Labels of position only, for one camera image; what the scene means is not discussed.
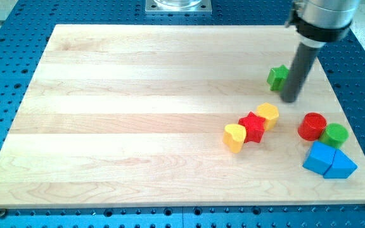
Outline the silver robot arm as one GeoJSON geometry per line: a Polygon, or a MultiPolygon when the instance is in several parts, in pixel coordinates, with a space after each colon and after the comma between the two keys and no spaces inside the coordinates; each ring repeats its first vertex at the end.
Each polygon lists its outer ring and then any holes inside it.
{"type": "Polygon", "coordinates": [[[288,77],[280,92],[282,101],[293,103],[321,50],[349,32],[360,0],[293,0],[285,27],[295,26],[300,42],[288,77]]]}

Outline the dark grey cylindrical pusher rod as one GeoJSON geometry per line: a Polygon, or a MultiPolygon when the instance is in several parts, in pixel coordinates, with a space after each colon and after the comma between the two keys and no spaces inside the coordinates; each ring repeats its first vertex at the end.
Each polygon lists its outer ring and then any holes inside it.
{"type": "Polygon", "coordinates": [[[320,47],[310,47],[303,43],[298,45],[288,76],[279,94],[282,101],[293,103],[297,100],[320,50],[320,47]]]}

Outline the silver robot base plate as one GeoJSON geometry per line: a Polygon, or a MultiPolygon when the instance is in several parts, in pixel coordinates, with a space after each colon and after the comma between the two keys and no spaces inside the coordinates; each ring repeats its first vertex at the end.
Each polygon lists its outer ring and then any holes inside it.
{"type": "Polygon", "coordinates": [[[211,13],[211,0],[146,0],[147,15],[211,13]]]}

